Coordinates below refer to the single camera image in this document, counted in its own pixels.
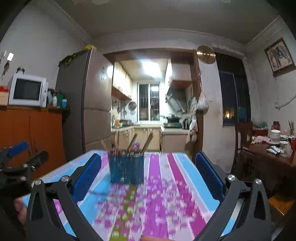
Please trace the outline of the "left hand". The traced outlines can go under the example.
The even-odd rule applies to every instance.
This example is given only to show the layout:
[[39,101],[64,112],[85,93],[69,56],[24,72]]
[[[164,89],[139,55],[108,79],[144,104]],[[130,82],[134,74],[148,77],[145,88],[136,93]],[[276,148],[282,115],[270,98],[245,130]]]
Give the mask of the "left hand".
[[18,220],[20,221],[21,224],[24,225],[26,222],[27,208],[23,202],[22,197],[19,197],[14,200],[14,206],[17,212]]

